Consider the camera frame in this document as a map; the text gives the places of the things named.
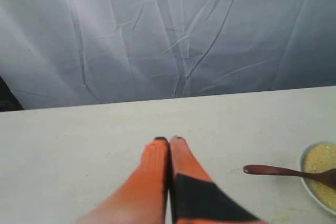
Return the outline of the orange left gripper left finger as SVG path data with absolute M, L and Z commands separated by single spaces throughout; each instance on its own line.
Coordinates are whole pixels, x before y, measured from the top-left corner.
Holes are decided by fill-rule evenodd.
M 167 175 L 168 141 L 156 137 L 121 187 L 76 223 L 165 223 Z

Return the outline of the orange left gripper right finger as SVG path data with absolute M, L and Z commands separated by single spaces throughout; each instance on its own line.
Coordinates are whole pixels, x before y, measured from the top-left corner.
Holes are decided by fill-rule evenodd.
M 228 197 L 200 165 L 186 140 L 170 140 L 174 223 L 266 223 Z

